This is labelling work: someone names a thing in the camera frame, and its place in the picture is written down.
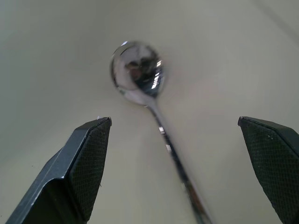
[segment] silver spoon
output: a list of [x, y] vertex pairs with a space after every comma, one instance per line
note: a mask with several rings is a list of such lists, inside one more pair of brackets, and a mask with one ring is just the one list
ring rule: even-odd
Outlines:
[[111, 76], [115, 87], [128, 100], [147, 107], [154, 115], [164, 137], [166, 148], [187, 193], [197, 223], [212, 224], [211, 216], [202, 203], [163, 125], [163, 118], [156, 105], [164, 81], [163, 62], [158, 54], [142, 42], [124, 42], [113, 54]]

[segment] white surface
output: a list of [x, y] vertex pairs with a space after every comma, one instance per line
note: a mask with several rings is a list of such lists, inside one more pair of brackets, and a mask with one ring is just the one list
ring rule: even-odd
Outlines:
[[116, 47], [143, 40], [166, 61], [158, 104], [216, 223], [279, 224], [237, 120], [299, 131], [298, 8], [289, 0], [288, 15], [275, 1], [273, 19], [255, 2], [2, 1], [0, 223], [73, 129], [98, 115], [113, 125], [89, 223], [194, 223], [154, 119], [110, 80]]

